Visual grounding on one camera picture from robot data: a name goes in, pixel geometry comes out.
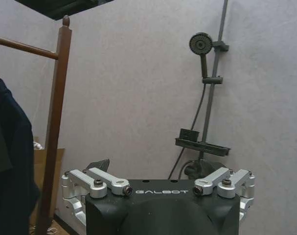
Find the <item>handheld shower head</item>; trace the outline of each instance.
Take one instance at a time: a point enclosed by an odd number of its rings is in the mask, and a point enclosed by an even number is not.
[[[189,47],[192,52],[201,57],[202,76],[207,78],[207,61],[206,54],[212,49],[212,39],[206,33],[197,33],[189,41]]]
[[[212,49],[212,39],[206,33],[197,33],[189,41],[189,47],[197,55],[206,55]]]

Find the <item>finial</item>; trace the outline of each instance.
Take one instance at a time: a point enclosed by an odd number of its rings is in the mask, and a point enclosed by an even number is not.
[[[62,25],[69,27],[69,25],[70,25],[70,17],[69,16],[65,15],[63,17],[63,19],[62,19]]]

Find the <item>wooden pole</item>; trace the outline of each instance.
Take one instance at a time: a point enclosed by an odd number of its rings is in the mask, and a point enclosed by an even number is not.
[[[24,43],[16,42],[8,38],[0,37],[0,45],[58,60],[58,54],[55,52],[44,50],[38,47],[33,47]]]
[[[46,133],[46,166],[42,196],[39,203],[35,235],[46,235],[51,221],[51,218],[49,218],[51,194],[54,182],[62,105],[65,93],[72,34],[72,30],[69,29],[69,25],[70,19],[68,16],[65,16],[63,18],[63,26],[59,29],[59,38],[57,45],[58,60],[56,60],[55,63]]]

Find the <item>black hose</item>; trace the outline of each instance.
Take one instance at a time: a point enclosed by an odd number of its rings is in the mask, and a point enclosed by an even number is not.
[[[198,114],[199,114],[199,111],[200,111],[200,109],[201,109],[201,106],[202,106],[202,103],[203,103],[203,100],[204,100],[204,96],[205,96],[205,89],[206,89],[206,84],[204,84],[202,97],[201,97],[201,100],[200,100],[200,102],[199,102],[199,105],[198,105],[198,108],[197,108],[197,111],[196,111],[196,115],[195,115],[195,117],[194,117],[194,120],[193,120],[193,123],[192,123],[192,126],[191,126],[191,130],[194,129],[196,120],[197,120],[197,118],[198,118]],[[177,160],[176,160],[176,162],[174,163],[174,165],[173,165],[173,167],[172,167],[172,170],[171,170],[171,172],[170,172],[170,174],[169,174],[168,180],[171,178],[171,176],[172,176],[172,174],[173,174],[173,171],[174,171],[175,168],[177,167],[177,164],[178,164],[179,160],[181,159],[184,150],[185,150],[185,148],[183,147],[182,150],[181,150],[181,152],[180,152],[180,154],[179,154],[179,156],[178,156],[178,158],[177,158]]]
[[[183,172],[184,168],[185,168],[188,164],[191,164],[191,163],[194,163],[194,162],[195,162],[195,161],[190,160],[190,161],[187,161],[186,163],[184,163],[184,165],[181,167],[181,170],[180,170],[180,173],[179,173],[178,180],[181,179],[182,172]]]

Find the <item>silver mechanical arm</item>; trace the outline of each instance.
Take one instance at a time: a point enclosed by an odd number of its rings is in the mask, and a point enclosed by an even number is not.
[[[203,179],[195,180],[193,192],[197,196],[212,194],[217,187],[218,195],[224,198],[240,196],[240,221],[246,217],[248,209],[254,202],[255,176],[247,170],[220,168]]]
[[[119,179],[98,168],[91,168],[85,173],[79,170],[67,171],[62,176],[62,195],[72,215],[86,226],[85,196],[90,193],[92,198],[103,198],[107,195],[107,187],[115,195],[130,195],[132,187],[126,179]]]
[[[98,168],[67,171],[62,176],[62,194],[64,204],[71,209],[72,215],[86,226],[85,196],[103,198],[107,195],[107,187],[115,195],[128,196],[133,189],[126,179],[117,178]],[[220,197],[233,198],[240,196],[240,221],[254,202],[255,176],[247,170],[233,170],[222,167],[203,179],[197,179],[193,192],[196,196],[210,195],[217,187]]]

